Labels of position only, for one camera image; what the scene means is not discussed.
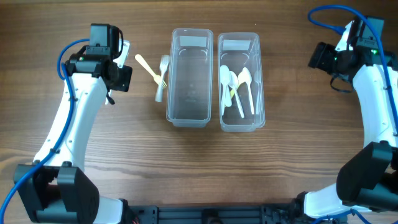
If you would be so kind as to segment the yellow plastic spoon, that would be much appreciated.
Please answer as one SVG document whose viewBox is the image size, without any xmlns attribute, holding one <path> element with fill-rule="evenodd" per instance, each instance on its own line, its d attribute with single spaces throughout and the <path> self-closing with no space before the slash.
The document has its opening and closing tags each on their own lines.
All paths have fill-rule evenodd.
<svg viewBox="0 0 398 224">
<path fill-rule="evenodd" d="M 235 95 L 235 93 L 236 93 L 236 90 L 234 90 L 233 85 L 236 88 L 239 88 L 239 86 L 242 83 L 244 83 L 244 82 L 241 79 L 239 79 L 237 74 L 235 74 L 234 72 L 230 71 L 230 74 L 231 74 L 231 79 L 230 79 L 230 82 L 229 82 L 229 86 L 232 88 L 232 90 L 230 91 L 230 95 L 231 95 L 231 98 L 232 98 Z"/>
</svg>

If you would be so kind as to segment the yellow plastic fork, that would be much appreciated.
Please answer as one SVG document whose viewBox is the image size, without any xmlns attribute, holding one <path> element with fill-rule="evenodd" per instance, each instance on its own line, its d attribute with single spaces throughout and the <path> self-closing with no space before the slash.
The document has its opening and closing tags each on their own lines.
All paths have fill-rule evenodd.
<svg viewBox="0 0 398 224">
<path fill-rule="evenodd" d="M 134 58 L 137 60 L 137 62 L 147 71 L 150 73 L 150 75 L 152 76 L 152 78 L 154 79 L 154 81 L 156 82 L 156 84 L 158 84 L 158 86 L 161 86 L 162 89 L 164 89 L 167 84 L 164 81 L 164 76 L 166 73 L 166 70 L 164 70 L 162 72 L 163 75 L 157 75 L 155 74 L 155 72 L 153 71 L 153 69 L 150 68 L 150 66 L 148 65 L 148 63 L 146 62 L 146 60 L 142 57 L 142 55 L 140 54 L 136 54 L 134 56 Z"/>
</svg>

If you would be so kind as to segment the white spoon top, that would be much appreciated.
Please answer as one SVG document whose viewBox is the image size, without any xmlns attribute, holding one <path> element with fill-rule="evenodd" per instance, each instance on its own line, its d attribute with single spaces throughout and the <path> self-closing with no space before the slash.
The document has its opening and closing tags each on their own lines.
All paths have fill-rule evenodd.
<svg viewBox="0 0 398 224">
<path fill-rule="evenodd" d="M 237 75 L 233 72 L 230 71 L 230 75 L 231 75 L 231 79 L 230 79 L 230 83 L 229 86 L 233 89 L 234 91 L 234 97 L 238 106 L 238 110 L 239 110 L 239 114 L 241 116 L 241 118 L 244 118 L 244 112 L 243 112 L 243 108 L 242 108 L 242 104 L 241 101 L 239 99 L 239 95 L 238 95 L 238 77 Z"/>
</svg>

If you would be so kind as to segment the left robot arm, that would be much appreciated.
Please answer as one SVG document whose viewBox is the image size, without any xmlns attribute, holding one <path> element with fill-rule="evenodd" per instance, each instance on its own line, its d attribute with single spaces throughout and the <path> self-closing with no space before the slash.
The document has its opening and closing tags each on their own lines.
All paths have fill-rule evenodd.
<svg viewBox="0 0 398 224">
<path fill-rule="evenodd" d="M 57 60 L 65 84 L 60 106 L 32 163 L 17 166 L 10 194 L 19 194 L 34 223 L 138 223 L 126 200 L 101 196 L 84 173 L 98 110 L 113 104 L 112 91 L 129 89 L 129 42 L 116 26 L 92 24 L 81 44 L 68 60 Z"/>
</svg>

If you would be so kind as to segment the white spoon short thick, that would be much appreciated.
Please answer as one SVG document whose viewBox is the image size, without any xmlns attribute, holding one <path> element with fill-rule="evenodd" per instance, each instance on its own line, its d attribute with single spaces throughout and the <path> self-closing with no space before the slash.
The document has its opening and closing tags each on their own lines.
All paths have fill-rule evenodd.
<svg viewBox="0 0 398 224">
<path fill-rule="evenodd" d="M 223 93 L 221 99 L 221 115 L 224 115 L 225 106 L 231 105 L 231 96 L 229 90 L 229 83 L 231 81 L 230 70 L 226 65 L 220 67 L 220 82 L 223 86 Z"/>
</svg>

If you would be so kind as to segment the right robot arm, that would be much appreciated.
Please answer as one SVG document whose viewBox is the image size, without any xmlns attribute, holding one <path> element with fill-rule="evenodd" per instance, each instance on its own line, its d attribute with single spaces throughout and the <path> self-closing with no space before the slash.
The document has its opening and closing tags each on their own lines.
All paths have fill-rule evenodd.
<svg viewBox="0 0 398 224">
<path fill-rule="evenodd" d="M 397 57 L 381 46 L 383 26 L 383 19 L 356 16 L 337 29 L 337 45 L 320 42 L 308 63 L 351 85 L 364 128 L 363 149 L 336 183 L 303 195 L 303 214 L 314 222 L 397 211 Z"/>
</svg>

